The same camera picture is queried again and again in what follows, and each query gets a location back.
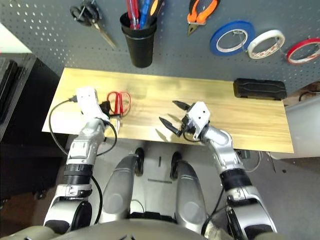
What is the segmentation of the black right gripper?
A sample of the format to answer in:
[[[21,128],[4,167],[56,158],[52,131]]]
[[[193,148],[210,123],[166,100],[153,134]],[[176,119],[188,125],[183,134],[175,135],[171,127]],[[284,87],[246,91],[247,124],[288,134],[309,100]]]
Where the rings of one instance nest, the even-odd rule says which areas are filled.
[[[172,102],[178,108],[186,112],[192,107],[191,105],[179,100],[173,100]],[[195,133],[196,133],[195,119],[192,116],[190,116],[188,112],[185,114],[185,116],[181,120],[180,129],[177,129],[176,127],[173,126],[171,122],[169,122],[168,120],[162,117],[159,117],[159,120],[168,130],[170,130],[173,134],[175,134],[178,137],[183,136],[185,140],[188,140],[189,138],[186,136],[186,134],[190,134],[192,135],[192,140],[198,139],[198,137],[195,137]]]

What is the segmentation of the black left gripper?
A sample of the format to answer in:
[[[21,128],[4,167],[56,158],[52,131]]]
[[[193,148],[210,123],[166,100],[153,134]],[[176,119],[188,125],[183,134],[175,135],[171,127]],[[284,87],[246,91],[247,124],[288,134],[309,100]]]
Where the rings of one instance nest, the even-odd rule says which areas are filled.
[[[103,101],[100,105],[100,109],[101,111],[109,116],[110,115],[110,109],[111,109],[111,104],[109,100]],[[110,119],[114,119],[114,118],[121,118],[121,114],[111,114],[109,116]]]

